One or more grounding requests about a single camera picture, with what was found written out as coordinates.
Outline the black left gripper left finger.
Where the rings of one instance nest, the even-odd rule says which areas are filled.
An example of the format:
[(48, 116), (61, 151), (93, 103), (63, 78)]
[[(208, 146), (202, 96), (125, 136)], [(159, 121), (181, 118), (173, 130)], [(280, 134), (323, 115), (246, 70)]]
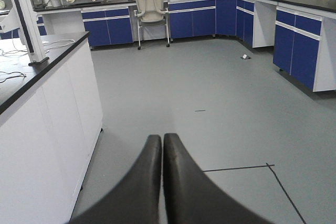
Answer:
[(159, 223), (162, 141), (149, 135), (130, 170), (100, 201), (70, 223)]

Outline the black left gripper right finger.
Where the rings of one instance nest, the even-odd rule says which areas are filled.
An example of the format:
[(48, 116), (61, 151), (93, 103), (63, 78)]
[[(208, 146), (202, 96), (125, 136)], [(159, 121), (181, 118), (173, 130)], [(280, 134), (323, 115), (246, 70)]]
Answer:
[(269, 223), (209, 179), (176, 133), (166, 133), (163, 142), (168, 223)]

